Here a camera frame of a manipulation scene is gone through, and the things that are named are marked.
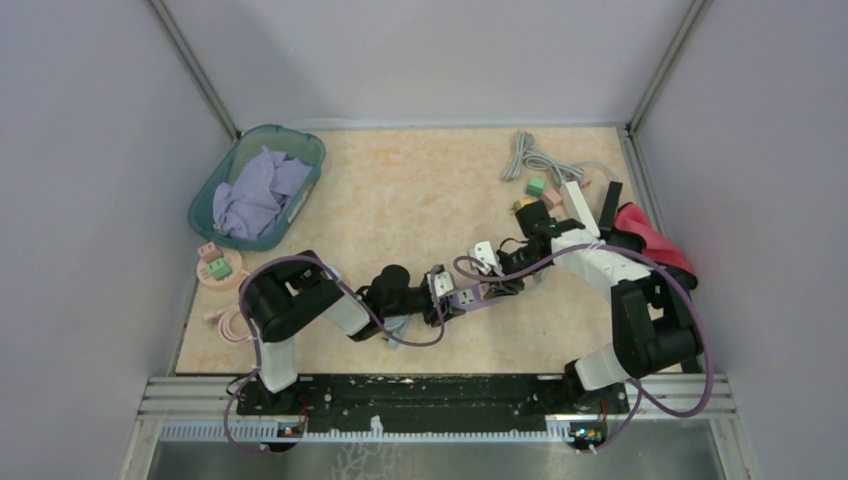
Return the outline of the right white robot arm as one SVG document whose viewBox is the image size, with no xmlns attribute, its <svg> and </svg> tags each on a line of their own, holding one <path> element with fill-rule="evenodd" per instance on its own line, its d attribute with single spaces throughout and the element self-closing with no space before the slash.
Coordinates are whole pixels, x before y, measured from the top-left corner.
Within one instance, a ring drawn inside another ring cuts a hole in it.
<svg viewBox="0 0 848 480">
<path fill-rule="evenodd" d="M 576 412 L 590 411 L 603 388 L 640 379 L 703 351 L 695 321 L 685 303 L 692 282 L 685 274 L 649 267 L 630 250 L 609 249 L 575 219 L 556 220 L 541 202 L 515 213 L 525 244 L 496 255 L 506 275 L 543 262 L 580 276 L 611 307 L 612 340 L 564 368 L 563 398 Z"/>
</svg>

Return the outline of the purple power strip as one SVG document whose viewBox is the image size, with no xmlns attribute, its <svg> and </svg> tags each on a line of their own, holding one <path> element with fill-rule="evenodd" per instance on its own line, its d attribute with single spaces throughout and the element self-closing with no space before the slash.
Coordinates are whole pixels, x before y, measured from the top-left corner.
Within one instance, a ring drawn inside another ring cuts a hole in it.
<svg viewBox="0 0 848 480">
<path fill-rule="evenodd" d="M 486 298 L 487 291 L 483 284 L 473 284 L 458 289 L 448 296 L 452 309 L 463 315 L 475 310 L 488 308 L 501 301 L 499 297 Z"/>
</svg>

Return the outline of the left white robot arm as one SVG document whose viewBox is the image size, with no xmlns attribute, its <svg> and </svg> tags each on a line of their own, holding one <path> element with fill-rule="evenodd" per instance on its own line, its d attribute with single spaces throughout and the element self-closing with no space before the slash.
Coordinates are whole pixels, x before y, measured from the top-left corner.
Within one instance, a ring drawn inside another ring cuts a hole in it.
<svg viewBox="0 0 848 480">
<path fill-rule="evenodd" d="M 262 265 L 240 285 L 238 302 L 253 336 L 252 374 L 262 384 L 261 401 L 277 414 L 297 406 L 294 338 L 317 318 L 356 342 L 382 333 L 392 345 L 408 345 L 404 335 L 416 315 L 445 336 L 447 322 L 464 313 L 451 300 L 455 291 L 451 273 L 440 264 L 417 286 L 406 268 L 392 264 L 358 290 L 311 250 Z"/>
</svg>

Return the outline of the black power strip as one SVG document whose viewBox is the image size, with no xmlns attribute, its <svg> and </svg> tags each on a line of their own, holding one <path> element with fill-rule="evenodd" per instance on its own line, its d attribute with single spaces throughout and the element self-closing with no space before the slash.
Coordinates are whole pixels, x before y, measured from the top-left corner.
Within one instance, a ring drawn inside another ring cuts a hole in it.
<svg viewBox="0 0 848 480">
<path fill-rule="evenodd" d="M 602 238 L 607 238 L 612 233 L 622 189 L 622 182 L 611 181 L 608 185 L 607 193 L 600 211 L 600 216 L 597 220 L 600 236 Z"/>
</svg>

